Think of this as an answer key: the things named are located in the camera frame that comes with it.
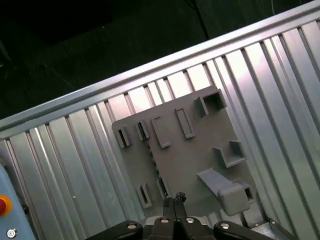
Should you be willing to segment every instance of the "red emergency stop button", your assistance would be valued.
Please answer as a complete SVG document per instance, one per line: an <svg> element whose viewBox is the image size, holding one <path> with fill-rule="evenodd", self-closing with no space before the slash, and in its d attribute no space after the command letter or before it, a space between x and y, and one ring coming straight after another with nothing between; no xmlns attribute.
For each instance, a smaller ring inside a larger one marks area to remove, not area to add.
<svg viewBox="0 0 320 240"><path fill-rule="evenodd" d="M0 198L0 216L4 215L7 209L7 203Z"/></svg>
<svg viewBox="0 0 320 240"><path fill-rule="evenodd" d="M12 203L10 198L4 194L0 194L0 218L10 213Z"/></svg>

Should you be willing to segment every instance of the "gray fixture plate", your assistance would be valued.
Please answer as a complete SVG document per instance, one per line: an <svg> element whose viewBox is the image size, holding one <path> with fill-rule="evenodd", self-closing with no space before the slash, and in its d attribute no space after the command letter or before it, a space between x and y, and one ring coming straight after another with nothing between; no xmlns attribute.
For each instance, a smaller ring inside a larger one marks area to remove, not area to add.
<svg viewBox="0 0 320 240"><path fill-rule="evenodd" d="M152 155L167 192L172 197L186 193L190 216L221 209L213 192L197 176L210 168L231 182L243 183L248 201L254 201L256 186L243 150L239 153L242 147L225 107L221 92L210 86L112 124L146 217L161 215L163 203Z"/></svg>

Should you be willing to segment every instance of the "metal screw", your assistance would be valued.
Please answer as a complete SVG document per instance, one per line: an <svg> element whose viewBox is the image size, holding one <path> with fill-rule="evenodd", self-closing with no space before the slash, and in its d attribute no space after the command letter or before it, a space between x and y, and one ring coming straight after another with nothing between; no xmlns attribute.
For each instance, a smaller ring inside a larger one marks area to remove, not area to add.
<svg viewBox="0 0 320 240"><path fill-rule="evenodd" d="M188 217L188 218L186 219L186 221L187 221L189 224L192 224L192 223L195 222L195 220L194 220L192 217Z"/></svg>
<svg viewBox="0 0 320 240"><path fill-rule="evenodd" d="M163 218L163 219L161 219L161 222L162 222L163 224L167 224L167 223L169 222L169 220L166 219L166 218Z"/></svg>
<svg viewBox="0 0 320 240"><path fill-rule="evenodd" d="M135 224L128 225L128 229L135 229L137 226Z"/></svg>
<svg viewBox="0 0 320 240"><path fill-rule="evenodd" d="M9 229L8 231L6 231L6 236L9 238L9 239L14 239L16 236L17 236L17 230L12 228L12 229Z"/></svg>
<svg viewBox="0 0 320 240"><path fill-rule="evenodd" d="M222 227L223 229L229 229L230 225L227 223L221 223L220 227Z"/></svg>

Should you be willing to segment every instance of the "dark floor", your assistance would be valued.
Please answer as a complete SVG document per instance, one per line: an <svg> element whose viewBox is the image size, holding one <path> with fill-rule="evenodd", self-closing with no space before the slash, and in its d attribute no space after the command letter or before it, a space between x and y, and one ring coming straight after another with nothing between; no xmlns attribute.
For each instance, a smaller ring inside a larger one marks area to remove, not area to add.
<svg viewBox="0 0 320 240"><path fill-rule="evenodd" d="M110 0L42 10L29 2L18 10L8 1L0 40L12 61L0 51L0 119L310 2L274 0L272 8L271 0L196 0L202 26L192 1Z"/></svg>

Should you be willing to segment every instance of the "metal enclosure wall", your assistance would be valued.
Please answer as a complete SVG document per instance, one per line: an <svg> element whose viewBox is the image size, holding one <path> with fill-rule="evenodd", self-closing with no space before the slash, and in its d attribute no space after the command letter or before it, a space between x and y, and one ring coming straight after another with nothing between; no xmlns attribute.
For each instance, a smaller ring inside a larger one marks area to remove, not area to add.
<svg viewBox="0 0 320 240"><path fill-rule="evenodd" d="M1 120L0 157L40 239L143 220L111 124L209 85L222 90L267 216L320 239L319 18L313 1Z"/></svg>

